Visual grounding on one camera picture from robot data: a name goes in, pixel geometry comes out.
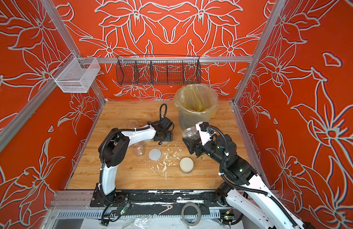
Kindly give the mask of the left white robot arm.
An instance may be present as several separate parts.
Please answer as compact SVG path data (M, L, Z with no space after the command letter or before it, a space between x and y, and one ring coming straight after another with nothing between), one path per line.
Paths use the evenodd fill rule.
M155 122L147 122L143 127L134 129L114 128L109 132L98 148L101 169L97 187L107 202L115 201L110 196L116 189L117 168L124 160L128 148L146 140L153 140L160 145L163 142L171 142L174 128L174 123L170 119L163 117Z

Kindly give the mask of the glass jar patterned lid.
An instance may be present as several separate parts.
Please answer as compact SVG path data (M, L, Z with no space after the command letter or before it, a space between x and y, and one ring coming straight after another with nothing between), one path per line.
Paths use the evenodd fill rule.
M146 152L146 147L143 142L138 142L132 145L132 149L136 156L143 156Z

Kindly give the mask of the clear glass jar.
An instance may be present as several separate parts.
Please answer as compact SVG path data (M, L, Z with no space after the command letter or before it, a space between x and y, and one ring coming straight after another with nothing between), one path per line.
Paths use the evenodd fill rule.
M139 123L134 119L130 119L127 121L126 127L127 129L137 129L139 128Z

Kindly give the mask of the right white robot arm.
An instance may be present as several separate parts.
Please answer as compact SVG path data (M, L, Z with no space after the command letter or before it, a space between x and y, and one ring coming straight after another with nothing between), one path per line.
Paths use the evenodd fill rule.
M207 155L219 163L224 180L219 195L260 229L305 229L307 225L288 210L262 181L256 170L236 153L229 135L207 141L183 139L191 154Z

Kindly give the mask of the glass jar beige lid back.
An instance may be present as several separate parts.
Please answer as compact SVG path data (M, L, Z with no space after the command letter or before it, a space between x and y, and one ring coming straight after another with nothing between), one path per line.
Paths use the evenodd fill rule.
M192 141L200 141L200 134L196 127L189 127L182 131L182 138Z

